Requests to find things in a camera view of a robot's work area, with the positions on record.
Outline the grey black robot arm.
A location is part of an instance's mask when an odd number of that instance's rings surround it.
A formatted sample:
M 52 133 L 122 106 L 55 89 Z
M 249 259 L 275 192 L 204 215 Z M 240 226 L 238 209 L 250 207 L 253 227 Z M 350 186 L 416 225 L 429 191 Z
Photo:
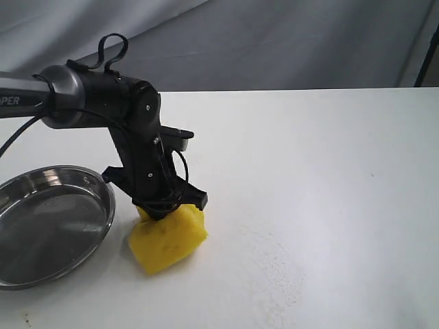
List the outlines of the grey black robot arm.
M 161 124 L 161 96 L 147 81 L 112 69 L 128 51 L 123 39 L 113 58 L 98 44 L 97 62 L 68 60 L 41 73 L 21 77 L 1 74 L 1 117 L 25 117 L 27 124 L 43 121 L 53 129 L 109 130 L 121 160 L 102 176 L 130 196 L 132 203 L 154 219 L 162 219 L 183 204 L 203 210 L 208 196 L 180 177 L 174 155 L 181 155 L 193 133 Z

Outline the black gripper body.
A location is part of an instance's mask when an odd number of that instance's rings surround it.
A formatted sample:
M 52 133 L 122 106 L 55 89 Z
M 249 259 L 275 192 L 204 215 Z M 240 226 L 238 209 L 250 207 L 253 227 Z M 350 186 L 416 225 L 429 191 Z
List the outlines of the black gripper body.
M 155 220 L 177 209 L 182 187 L 160 134 L 147 141 L 134 132 L 115 127 L 108 130 L 122 163 L 117 171 L 122 178 L 116 182 L 123 184 L 133 203 Z

